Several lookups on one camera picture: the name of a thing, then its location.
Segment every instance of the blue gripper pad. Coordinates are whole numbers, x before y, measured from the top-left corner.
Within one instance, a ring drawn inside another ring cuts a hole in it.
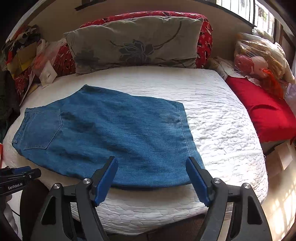
[[[27,172],[30,170],[31,170],[31,167],[29,167],[29,166],[19,167],[19,168],[12,169],[12,173],[17,175],[17,174],[21,174],[21,173],[24,173],[24,172]]]
[[[186,160],[186,172],[191,180],[194,190],[198,196],[198,199],[201,202],[203,202],[207,207],[209,207],[211,201],[208,197],[207,186],[200,174],[198,173],[198,171],[196,170],[190,158]]]
[[[113,182],[113,179],[116,175],[118,169],[118,162],[117,159],[114,158],[110,165],[108,166],[107,170],[105,171],[101,181],[98,183],[96,187],[96,197],[94,202],[99,205],[101,202],[105,201],[109,188]]]

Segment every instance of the metal screw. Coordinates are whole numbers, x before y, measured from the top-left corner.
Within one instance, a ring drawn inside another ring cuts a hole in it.
[[[249,188],[251,188],[251,185],[250,185],[250,184],[248,184],[248,183],[244,183],[244,184],[243,184],[243,186],[244,186],[244,188],[246,188],[246,189],[249,189]]]
[[[222,182],[222,180],[221,180],[220,178],[217,178],[217,177],[214,178],[213,181],[214,181],[214,183],[216,183],[216,184],[219,184],[219,183]]]
[[[56,184],[54,184],[54,186],[53,186],[54,189],[59,189],[60,187],[61,187],[61,184],[59,184],[59,183],[56,183]]]
[[[85,178],[82,181],[84,184],[89,184],[91,182],[90,178]]]

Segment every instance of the jeans back pocket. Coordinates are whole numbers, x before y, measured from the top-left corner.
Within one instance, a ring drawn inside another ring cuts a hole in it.
[[[44,110],[36,112],[35,116],[29,120],[22,137],[24,150],[46,149],[49,146],[63,125],[60,111]]]

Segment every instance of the denim shorts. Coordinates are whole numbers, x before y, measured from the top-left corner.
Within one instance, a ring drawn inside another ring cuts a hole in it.
[[[83,179],[118,158],[113,186],[189,184],[185,160],[204,168],[181,103],[84,85],[71,96],[25,110],[13,147],[46,169]]]

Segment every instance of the window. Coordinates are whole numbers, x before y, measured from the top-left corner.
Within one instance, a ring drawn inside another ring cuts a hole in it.
[[[274,16],[257,0],[206,0],[216,3],[233,13],[241,16],[245,20],[254,24],[258,28],[274,34]]]

